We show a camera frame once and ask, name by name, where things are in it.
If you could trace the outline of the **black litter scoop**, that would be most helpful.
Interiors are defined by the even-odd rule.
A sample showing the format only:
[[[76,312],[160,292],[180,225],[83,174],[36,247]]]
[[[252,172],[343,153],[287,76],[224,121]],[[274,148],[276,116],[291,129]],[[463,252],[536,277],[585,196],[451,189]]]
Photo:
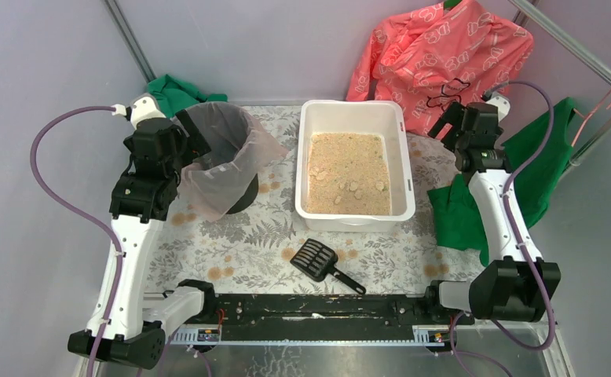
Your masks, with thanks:
[[[320,241],[308,238],[291,258],[290,263],[315,282],[322,282],[331,275],[356,294],[365,295],[366,288],[336,268],[338,255]]]

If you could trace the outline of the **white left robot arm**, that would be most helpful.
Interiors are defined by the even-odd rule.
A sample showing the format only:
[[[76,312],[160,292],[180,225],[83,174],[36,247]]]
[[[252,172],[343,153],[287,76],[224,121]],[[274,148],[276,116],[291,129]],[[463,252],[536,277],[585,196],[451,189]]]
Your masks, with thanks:
[[[180,183],[179,170],[210,152],[192,118],[149,115],[123,144],[130,164],[112,190],[112,243],[97,308],[86,327],[70,334],[68,351],[95,361],[153,369],[169,335],[192,317],[214,316],[211,283],[183,280],[144,311],[148,258],[156,248]]]

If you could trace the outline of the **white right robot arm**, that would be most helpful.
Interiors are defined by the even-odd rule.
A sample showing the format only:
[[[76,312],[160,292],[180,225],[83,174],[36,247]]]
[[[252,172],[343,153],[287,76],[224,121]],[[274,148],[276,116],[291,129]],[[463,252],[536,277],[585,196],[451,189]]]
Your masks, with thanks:
[[[456,167],[473,196],[488,242],[489,264],[471,282],[438,280],[430,287],[439,306],[482,320],[537,322],[561,272],[545,262],[533,243],[518,205],[507,155],[495,147],[502,133],[499,109],[489,102],[452,102],[433,129],[454,153]]]

